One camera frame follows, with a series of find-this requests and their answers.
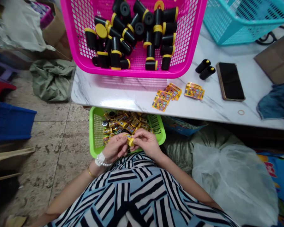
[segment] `floor tile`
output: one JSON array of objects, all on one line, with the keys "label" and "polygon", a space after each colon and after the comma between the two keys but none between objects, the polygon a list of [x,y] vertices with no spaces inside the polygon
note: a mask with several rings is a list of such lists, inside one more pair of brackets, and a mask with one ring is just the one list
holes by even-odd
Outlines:
[{"label": "floor tile", "polygon": [[12,84],[17,90],[10,92],[5,102],[14,106],[35,110],[35,121],[66,121],[70,103],[47,103],[33,93],[33,76],[29,71],[21,71]]},{"label": "floor tile", "polygon": [[68,121],[66,123],[50,201],[69,182],[78,176],[82,170],[87,168],[91,161],[88,121]]},{"label": "floor tile", "polygon": [[81,105],[71,103],[67,121],[88,121],[89,111],[84,109]]},{"label": "floor tile", "polygon": [[22,186],[2,214],[29,215],[28,224],[48,206],[66,122],[34,122],[32,138],[23,147],[36,151],[23,164],[19,177]]}]

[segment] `white bracelet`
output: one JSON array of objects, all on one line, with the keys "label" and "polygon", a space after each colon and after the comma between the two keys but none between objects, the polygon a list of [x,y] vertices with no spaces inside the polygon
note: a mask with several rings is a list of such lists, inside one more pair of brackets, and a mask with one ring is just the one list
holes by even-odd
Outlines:
[{"label": "white bracelet", "polygon": [[97,158],[95,159],[96,165],[97,166],[105,166],[105,167],[112,165],[112,163],[104,163],[104,159],[105,159],[105,157],[101,152],[100,154],[97,155]]}]

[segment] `phone case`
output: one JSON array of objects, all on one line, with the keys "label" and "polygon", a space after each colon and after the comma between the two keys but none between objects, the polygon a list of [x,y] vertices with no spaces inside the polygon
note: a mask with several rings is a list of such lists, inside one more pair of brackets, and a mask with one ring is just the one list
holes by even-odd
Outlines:
[{"label": "phone case", "polygon": [[221,92],[222,92],[222,98],[223,98],[224,100],[229,100],[229,101],[240,101],[240,102],[244,101],[244,100],[246,99],[245,96],[244,96],[244,99],[230,99],[230,98],[227,98],[227,97],[226,97],[226,95],[225,95],[225,90],[224,90],[224,86],[223,86],[223,82],[222,82],[222,77],[221,77],[221,72],[220,72],[220,66],[219,66],[219,64],[220,64],[220,62],[218,62],[218,63],[216,64],[216,68],[217,68],[217,73],[218,73],[218,77],[219,77],[219,82],[220,82],[220,87],[221,87]]}]

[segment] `marble table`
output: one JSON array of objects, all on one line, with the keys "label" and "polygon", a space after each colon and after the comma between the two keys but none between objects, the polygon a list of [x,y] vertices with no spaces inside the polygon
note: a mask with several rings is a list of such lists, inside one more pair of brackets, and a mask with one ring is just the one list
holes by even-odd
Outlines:
[{"label": "marble table", "polygon": [[[284,31],[276,32],[277,37],[283,35]],[[218,47],[202,26],[192,65],[183,76],[177,79],[114,77],[86,73],[77,67],[71,98],[73,102],[87,106],[284,130],[283,119],[261,120],[256,111],[258,102],[269,93],[272,85],[253,59],[265,48],[255,43]],[[217,73],[206,80],[199,78],[195,68],[207,58],[214,67],[218,62],[237,64],[245,101],[223,100]],[[164,89],[170,82],[183,91],[187,82],[201,85],[205,90],[203,100],[195,100],[182,94],[178,101],[169,103],[165,112],[152,108],[157,90]],[[239,110],[243,110],[244,115],[240,115]]]}]

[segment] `pearl bracelet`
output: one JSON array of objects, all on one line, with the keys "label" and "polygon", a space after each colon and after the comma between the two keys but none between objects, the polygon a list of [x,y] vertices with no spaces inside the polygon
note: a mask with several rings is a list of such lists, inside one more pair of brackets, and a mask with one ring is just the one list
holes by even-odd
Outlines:
[{"label": "pearl bracelet", "polygon": [[108,166],[111,166],[112,165],[112,163],[104,163],[104,162],[102,162],[102,161],[100,161],[100,155],[97,155],[97,158],[96,158],[96,162],[98,162],[99,164],[100,164],[100,166],[105,166],[105,167],[108,167]]}]

